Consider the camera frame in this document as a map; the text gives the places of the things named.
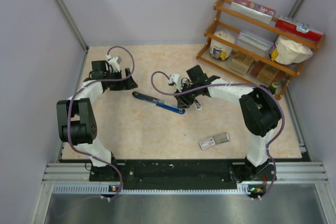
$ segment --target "yellow label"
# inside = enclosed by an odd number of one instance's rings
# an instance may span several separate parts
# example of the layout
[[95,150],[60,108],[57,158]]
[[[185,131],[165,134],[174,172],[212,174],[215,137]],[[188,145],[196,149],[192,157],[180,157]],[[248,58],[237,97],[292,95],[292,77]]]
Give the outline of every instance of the yellow label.
[[279,53],[277,49],[274,49],[272,54],[271,54],[271,59],[274,61],[278,57]]
[[220,58],[222,59],[222,60],[225,60],[226,59],[226,52],[223,52],[222,51],[222,53],[220,54]]

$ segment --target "white container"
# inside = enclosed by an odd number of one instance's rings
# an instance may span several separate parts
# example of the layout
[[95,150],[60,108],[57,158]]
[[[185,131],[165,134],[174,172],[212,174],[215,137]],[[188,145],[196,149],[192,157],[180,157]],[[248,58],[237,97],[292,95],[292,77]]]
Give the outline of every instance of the white container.
[[247,30],[240,32],[236,43],[236,45],[263,57],[268,57],[268,53],[273,44],[274,42],[255,35]]
[[[232,44],[235,43],[236,37],[231,34],[228,30],[224,31],[217,31],[214,34],[215,36],[231,42]],[[225,60],[230,57],[232,52],[232,47],[229,47],[223,43],[218,42],[217,40],[212,39],[210,43],[210,54],[220,60]]]

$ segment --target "floor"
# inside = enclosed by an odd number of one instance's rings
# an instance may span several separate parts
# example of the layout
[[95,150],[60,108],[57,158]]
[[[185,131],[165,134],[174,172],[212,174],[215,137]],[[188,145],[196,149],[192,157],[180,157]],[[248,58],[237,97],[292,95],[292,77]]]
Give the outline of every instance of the floor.
[[[134,45],[126,46],[134,55],[133,78],[139,85],[138,92],[176,103],[174,97],[160,95],[151,86],[152,72],[161,70],[186,76],[186,70],[200,65],[208,76],[239,82],[208,64],[195,59],[203,44],[190,45]],[[87,56],[82,80],[91,70],[91,61],[105,60],[109,47],[91,47]],[[121,67],[131,68],[129,56],[121,49],[111,51],[111,56],[122,56]],[[174,92],[163,76],[155,77],[157,87]],[[193,106],[184,115],[158,108],[152,103],[135,99],[130,91],[106,91],[93,110],[98,137],[117,159],[169,159],[169,158],[244,158],[249,149],[250,132],[244,125],[239,107],[220,99],[198,97],[203,109]],[[270,153],[276,158],[300,158],[297,137],[286,101],[280,100],[285,113],[283,133],[271,145]],[[199,142],[213,135],[227,132],[231,141],[201,150]],[[63,159],[86,158],[65,145]]]
[[87,197],[53,194],[45,223],[327,224],[315,185],[275,185],[262,201],[245,195],[121,195],[111,203]]

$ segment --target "red box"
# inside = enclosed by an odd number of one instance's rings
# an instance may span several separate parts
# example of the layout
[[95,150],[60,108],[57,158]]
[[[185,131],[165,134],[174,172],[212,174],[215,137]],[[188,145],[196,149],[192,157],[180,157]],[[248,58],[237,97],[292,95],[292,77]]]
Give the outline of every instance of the red box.
[[276,12],[274,9],[256,4],[249,0],[233,0],[230,9],[265,22],[266,24],[271,22]]
[[318,42],[323,36],[322,31],[318,31],[307,24],[282,15],[275,23],[275,27],[315,42]]

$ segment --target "gray floor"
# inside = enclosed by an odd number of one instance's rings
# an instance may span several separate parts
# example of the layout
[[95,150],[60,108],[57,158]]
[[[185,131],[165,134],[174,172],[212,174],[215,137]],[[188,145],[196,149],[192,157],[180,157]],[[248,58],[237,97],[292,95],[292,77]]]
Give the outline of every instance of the gray floor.
[[46,223],[87,224],[324,224],[314,185],[275,185],[263,201],[244,195],[124,195],[111,203],[87,195],[53,195]]

